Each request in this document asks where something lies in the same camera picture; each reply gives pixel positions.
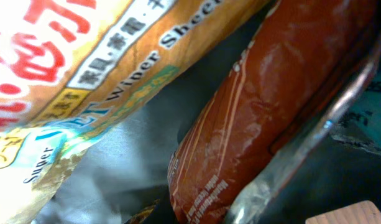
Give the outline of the red snack bar wrapper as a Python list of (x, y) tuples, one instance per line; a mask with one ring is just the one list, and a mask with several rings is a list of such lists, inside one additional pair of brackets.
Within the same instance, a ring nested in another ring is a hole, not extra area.
[(178, 223), (220, 223), (240, 191), (323, 108), (367, 51), (381, 1), (282, 0), (174, 153)]

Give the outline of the orange wiper sheet bag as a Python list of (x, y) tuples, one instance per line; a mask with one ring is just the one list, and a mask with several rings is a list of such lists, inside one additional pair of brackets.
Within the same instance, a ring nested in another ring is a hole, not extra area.
[(0, 223), (30, 223), (108, 129), (264, 5), (0, 0)]

